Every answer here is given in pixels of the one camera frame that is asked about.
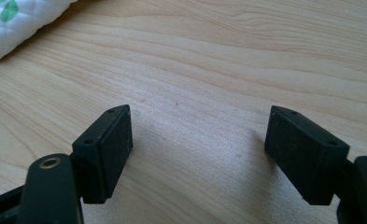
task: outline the quilted fabric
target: quilted fabric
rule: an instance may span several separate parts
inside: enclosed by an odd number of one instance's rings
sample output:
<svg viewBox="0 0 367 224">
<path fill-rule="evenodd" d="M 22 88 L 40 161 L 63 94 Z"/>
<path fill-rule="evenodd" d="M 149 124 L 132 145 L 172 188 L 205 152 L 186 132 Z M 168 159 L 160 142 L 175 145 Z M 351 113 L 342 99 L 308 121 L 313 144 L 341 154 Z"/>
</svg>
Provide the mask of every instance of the quilted fabric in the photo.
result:
<svg viewBox="0 0 367 224">
<path fill-rule="evenodd" d="M 0 59 L 76 0 L 0 0 Z"/>
</svg>

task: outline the white quilted cloth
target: white quilted cloth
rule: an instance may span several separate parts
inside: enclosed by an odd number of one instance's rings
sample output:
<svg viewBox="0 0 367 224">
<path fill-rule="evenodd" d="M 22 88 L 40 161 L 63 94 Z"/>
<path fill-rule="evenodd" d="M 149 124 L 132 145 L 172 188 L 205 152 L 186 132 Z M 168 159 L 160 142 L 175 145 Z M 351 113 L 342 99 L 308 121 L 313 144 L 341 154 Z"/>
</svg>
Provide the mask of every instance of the white quilted cloth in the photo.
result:
<svg viewBox="0 0 367 224">
<path fill-rule="evenodd" d="M 0 0 L 0 59 L 76 0 Z"/>
</svg>

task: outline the wooden table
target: wooden table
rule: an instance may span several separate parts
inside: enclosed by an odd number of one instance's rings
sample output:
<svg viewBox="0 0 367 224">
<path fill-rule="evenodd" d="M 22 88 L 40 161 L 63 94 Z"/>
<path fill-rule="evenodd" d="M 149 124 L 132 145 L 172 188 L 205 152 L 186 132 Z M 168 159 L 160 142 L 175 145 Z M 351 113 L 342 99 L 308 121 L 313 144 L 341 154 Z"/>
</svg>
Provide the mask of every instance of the wooden table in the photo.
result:
<svg viewBox="0 0 367 224">
<path fill-rule="evenodd" d="M 0 61 L 0 194 L 124 104 L 134 151 L 86 223 L 336 223 L 263 143 L 281 105 L 367 155 L 367 1 L 79 0 Z"/>
</svg>

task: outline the white cloth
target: white cloth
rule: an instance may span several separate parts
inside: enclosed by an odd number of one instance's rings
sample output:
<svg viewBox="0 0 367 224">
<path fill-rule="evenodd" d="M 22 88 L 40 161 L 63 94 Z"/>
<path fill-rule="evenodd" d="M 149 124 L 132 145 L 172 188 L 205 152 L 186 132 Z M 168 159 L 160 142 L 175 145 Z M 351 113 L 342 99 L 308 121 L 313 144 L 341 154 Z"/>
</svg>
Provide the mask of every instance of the white cloth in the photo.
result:
<svg viewBox="0 0 367 224">
<path fill-rule="evenodd" d="M 0 0 L 0 59 L 76 0 Z"/>
</svg>

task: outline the light wood surface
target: light wood surface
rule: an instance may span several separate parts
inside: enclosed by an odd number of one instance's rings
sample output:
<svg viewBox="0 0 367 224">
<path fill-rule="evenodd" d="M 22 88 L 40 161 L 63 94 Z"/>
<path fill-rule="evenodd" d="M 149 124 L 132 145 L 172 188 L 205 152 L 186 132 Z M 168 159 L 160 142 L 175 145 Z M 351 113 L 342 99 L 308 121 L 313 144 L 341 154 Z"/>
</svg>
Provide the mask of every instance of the light wood surface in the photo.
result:
<svg viewBox="0 0 367 224">
<path fill-rule="evenodd" d="M 282 105 L 367 155 L 367 0 L 79 0 L 0 61 L 0 194 L 123 104 L 134 151 L 86 223 L 336 223 L 263 142 Z"/>
</svg>

